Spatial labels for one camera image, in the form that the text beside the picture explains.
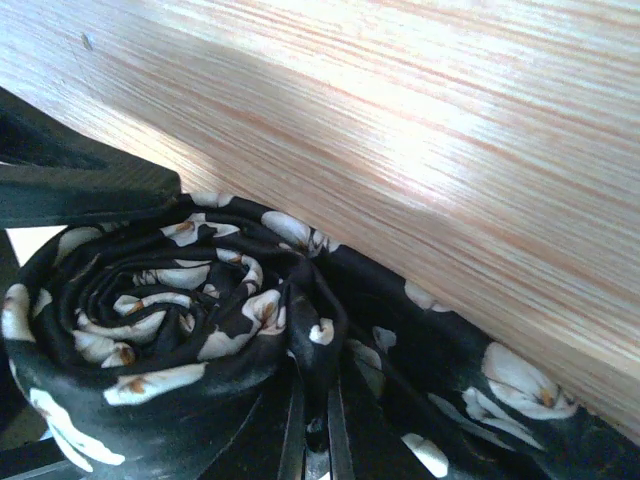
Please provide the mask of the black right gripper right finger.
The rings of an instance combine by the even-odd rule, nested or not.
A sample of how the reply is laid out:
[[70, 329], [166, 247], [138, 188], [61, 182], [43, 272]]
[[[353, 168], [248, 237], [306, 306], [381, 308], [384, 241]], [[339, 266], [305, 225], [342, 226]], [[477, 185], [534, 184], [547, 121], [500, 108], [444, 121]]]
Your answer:
[[352, 359], [341, 362], [328, 396], [332, 479], [413, 480], [433, 475], [384, 418]]

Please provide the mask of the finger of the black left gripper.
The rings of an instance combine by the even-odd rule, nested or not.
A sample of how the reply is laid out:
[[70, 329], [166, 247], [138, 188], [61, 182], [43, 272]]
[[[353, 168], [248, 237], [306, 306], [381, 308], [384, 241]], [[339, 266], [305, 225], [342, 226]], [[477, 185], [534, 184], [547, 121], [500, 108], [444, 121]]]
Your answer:
[[1, 90], [1, 226], [113, 222], [157, 215], [177, 172], [86, 137]]

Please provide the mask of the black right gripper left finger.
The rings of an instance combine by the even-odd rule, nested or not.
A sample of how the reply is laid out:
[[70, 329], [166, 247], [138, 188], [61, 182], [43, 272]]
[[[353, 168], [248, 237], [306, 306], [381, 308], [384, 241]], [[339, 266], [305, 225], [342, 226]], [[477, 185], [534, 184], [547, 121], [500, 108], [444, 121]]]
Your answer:
[[201, 477], [302, 479], [305, 448], [301, 382], [287, 369], [267, 382], [239, 432]]

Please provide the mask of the black white floral tie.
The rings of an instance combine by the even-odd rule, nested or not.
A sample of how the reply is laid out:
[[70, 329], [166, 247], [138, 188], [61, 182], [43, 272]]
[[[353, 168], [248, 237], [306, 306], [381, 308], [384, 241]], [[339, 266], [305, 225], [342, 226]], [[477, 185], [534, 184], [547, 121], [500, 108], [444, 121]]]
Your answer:
[[395, 272], [233, 196], [60, 232], [18, 272], [1, 325], [18, 389], [85, 479], [203, 479], [287, 369], [303, 478], [332, 479], [344, 359], [431, 479], [639, 475], [638, 447], [531, 363]]

